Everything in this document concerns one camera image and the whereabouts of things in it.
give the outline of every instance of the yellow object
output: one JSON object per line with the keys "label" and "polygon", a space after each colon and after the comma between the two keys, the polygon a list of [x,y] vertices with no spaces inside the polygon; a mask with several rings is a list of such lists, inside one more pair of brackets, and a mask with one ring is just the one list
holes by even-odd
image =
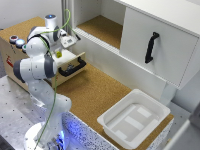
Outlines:
{"label": "yellow object", "polygon": [[57,56],[57,58],[60,58],[60,57],[62,57],[62,53],[60,51],[57,51],[56,56]]}

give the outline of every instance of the white plastic bin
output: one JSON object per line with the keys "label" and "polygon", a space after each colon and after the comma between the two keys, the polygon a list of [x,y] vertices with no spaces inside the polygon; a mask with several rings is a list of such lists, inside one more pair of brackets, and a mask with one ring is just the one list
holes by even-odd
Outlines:
{"label": "white plastic bin", "polygon": [[133,90],[97,120],[122,147],[136,149],[169,113],[166,106],[140,90]]}

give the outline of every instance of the white tile floor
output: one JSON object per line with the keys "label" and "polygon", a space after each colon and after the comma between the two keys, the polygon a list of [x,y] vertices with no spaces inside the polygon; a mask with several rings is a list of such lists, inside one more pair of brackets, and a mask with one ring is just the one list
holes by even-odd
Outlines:
{"label": "white tile floor", "polygon": [[2,57],[1,57],[1,53],[0,53],[0,78],[2,78],[5,75],[6,75],[6,72],[5,72],[5,69],[4,69],[3,60],[2,60]]}

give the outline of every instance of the black handle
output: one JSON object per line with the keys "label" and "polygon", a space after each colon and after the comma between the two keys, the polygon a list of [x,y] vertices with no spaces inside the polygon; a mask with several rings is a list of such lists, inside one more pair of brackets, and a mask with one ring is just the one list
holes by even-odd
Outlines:
{"label": "black handle", "polygon": [[72,69],[66,70],[66,71],[63,71],[62,68],[60,67],[58,70],[59,73],[64,77],[68,77],[71,74],[75,73],[76,71],[80,70],[81,68],[85,67],[86,62],[84,60],[82,60],[81,57],[78,57],[78,62],[80,63],[78,66],[76,66]]}
{"label": "black handle", "polygon": [[153,57],[151,57],[151,53],[153,50],[153,45],[154,45],[154,40],[157,39],[160,35],[156,32],[153,32],[153,36],[151,37],[150,41],[149,41],[149,45],[147,48],[147,53],[146,53],[146,57],[145,57],[145,63],[148,64],[149,62],[151,62],[153,60]]}

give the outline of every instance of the brown work surface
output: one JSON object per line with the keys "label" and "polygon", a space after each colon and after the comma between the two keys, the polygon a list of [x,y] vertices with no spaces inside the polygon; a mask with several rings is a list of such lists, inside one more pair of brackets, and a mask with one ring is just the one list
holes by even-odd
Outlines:
{"label": "brown work surface", "polygon": [[[36,17],[0,31],[0,37],[7,42],[9,42],[9,37],[11,35],[17,35],[19,38],[26,40],[33,26],[44,25],[44,20],[40,17]],[[123,150],[123,148],[104,133],[102,126],[97,122],[97,118],[130,91],[131,89],[90,64],[87,64],[85,71],[66,81],[57,89],[57,93],[71,98],[72,113],[108,139],[120,150]],[[137,148],[137,150],[146,149],[172,119],[173,116],[169,115]]]}
{"label": "brown work surface", "polygon": [[98,16],[78,28],[99,38],[100,40],[120,49],[123,26],[103,16]]}

